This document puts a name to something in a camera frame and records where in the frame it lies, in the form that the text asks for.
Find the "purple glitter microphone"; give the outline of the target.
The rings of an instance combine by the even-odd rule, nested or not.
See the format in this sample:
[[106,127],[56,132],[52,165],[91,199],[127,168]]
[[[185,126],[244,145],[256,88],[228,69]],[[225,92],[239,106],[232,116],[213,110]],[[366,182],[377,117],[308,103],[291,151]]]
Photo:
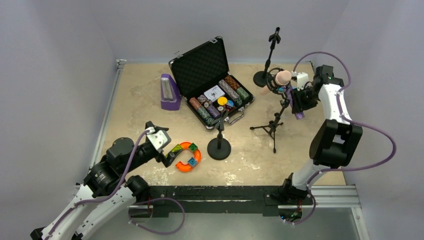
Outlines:
[[303,119],[305,115],[301,107],[300,92],[295,87],[290,86],[287,91],[287,97],[292,108],[292,114],[297,120]]

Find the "beige pink microphone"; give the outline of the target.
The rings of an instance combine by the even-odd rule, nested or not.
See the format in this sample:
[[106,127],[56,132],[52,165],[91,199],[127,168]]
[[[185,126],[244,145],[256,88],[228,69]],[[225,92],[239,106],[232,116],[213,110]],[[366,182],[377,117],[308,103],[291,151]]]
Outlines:
[[290,84],[292,73],[288,70],[282,70],[272,76],[266,81],[265,86],[261,89],[260,94],[266,95],[268,93],[278,94],[279,89]]

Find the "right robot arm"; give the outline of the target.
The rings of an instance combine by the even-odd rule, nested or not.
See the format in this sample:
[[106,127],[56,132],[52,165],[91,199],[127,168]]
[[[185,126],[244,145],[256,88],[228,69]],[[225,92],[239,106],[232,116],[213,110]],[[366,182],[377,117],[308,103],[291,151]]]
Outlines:
[[304,200],[308,188],[328,170],[346,167],[363,134],[362,127],[342,118],[346,109],[342,96],[343,80],[334,76],[333,67],[316,68],[311,84],[307,77],[296,75],[297,88],[290,93],[292,113],[298,114],[321,103],[325,120],[309,147],[309,160],[286,178],[278,194],[288,201]]

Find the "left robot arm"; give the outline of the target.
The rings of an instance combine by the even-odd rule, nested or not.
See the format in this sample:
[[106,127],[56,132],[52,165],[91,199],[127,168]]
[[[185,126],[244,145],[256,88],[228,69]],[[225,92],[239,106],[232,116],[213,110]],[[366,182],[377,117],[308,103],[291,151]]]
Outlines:
[[100,162],[92,166],[61,214],[49,225],[34,229],[31,239],[87,240],[89,232],[121,209],[155,202],[151,187],[141,176],[126,176],[150,160],[169,167],[173,161],[164,155],[164,148],[171,141],[168,128],[151,121],[146,122],[137,141],[128,137],[116,139]]

